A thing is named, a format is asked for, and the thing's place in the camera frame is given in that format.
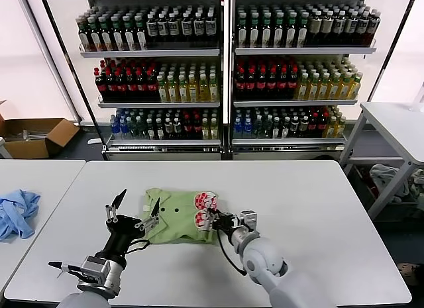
black cable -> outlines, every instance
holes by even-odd
[[[223,251],[225,258],[229,261],[229,263],[231,264],[231,266],[234,267],[234,269],[236,271],[238,271],[243,276],[247,275],[246,270],[241,270],[240,268],[238,268],[236,266],[236,264],[234,264],[234,262],[228,257],[227,253],[224,250],[224,246],[223,246],[223,243],[221,241],[221,235],[219,235],[219,231],[217,231],[217,234],[218,234],[218,242],[219,242],[219,245],[221,246],[221,250]]]

shelf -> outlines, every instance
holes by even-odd
[[[139,51],[102,51],[81,52],[83,58],[159,58],[182,56],[218,56],[218,48],[186,49],[186,50],[139,50]]]
[[[122,140],[110,140],[108,142],[110,146],[118,147],[134,147],[134,146],[145,146],[145,147],[207,147],[207,146],[219,146],[221,141],[219,139],[207,139],[207,140],[137,140],[137,139],[122,139]]]
[[[220,103],[104,103],[100,108],[217,108]]]
[[[345,143],[344,138],[275,138],[233,139],[234,146],[336,146]]]
[[[377,48],[236,48],[236,55],[371,54]]]
[[[324,106],[324,105],[354,105],[357,100],[337,100],[327,101],[235,101],[235,107],[279,107],[279,106]]]

cardboard box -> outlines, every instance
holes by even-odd
[[[5,148],[15,159],[41,159],[58,154],[76,135],[79,127],[63,118],[9,119],[0,114],[0,136],[22,133],[24,129],[47,132],[47,138],[30,141],[6,141]]]

white table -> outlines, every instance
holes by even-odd
[[[35,233],[24,240],[13,234],[0,242],[0,297],[84,164],[83,160],[0,160],[0,195],[17,189],[41,195],[38,213],[28,220]]]
[[[214,191],[221,209],[257,211],[260,233],[294,267],[309,273],[337,305],[411,300],[343,171],[330,161],[89,162],[5,297],[57,303],[78,292],[75,277],[63,274],[57,279],[59,271],[47,262],[82,262],[103,249],[109,238],[105,204],[127,188],[119,213],[140,214],[144,192],[151,187]],[[265,290],[234,271],[218,246],[153,245],[129,254],[127,262],[112,305],[270,306]]]
[[[415,169],[424,166],[424,113],[410,111],[412,104],[406,103],[361,103],[360,106],[362,113],[340,157],[340,165],[345,167],[346,173],[352,164],[373,163],[379,160],[378,158],[350,157],[366,121],[374,126],[403,159],[403,165],[396,176],[368,210],[370,218],[375,219],[392,200],[405,179]]]

blue cloth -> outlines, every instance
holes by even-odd
[[[0,196],[0,241],[5,240],[12,232],[21,238],[34,234],[25,221],[38,210],[40,196],[32,192],[16,190]]]

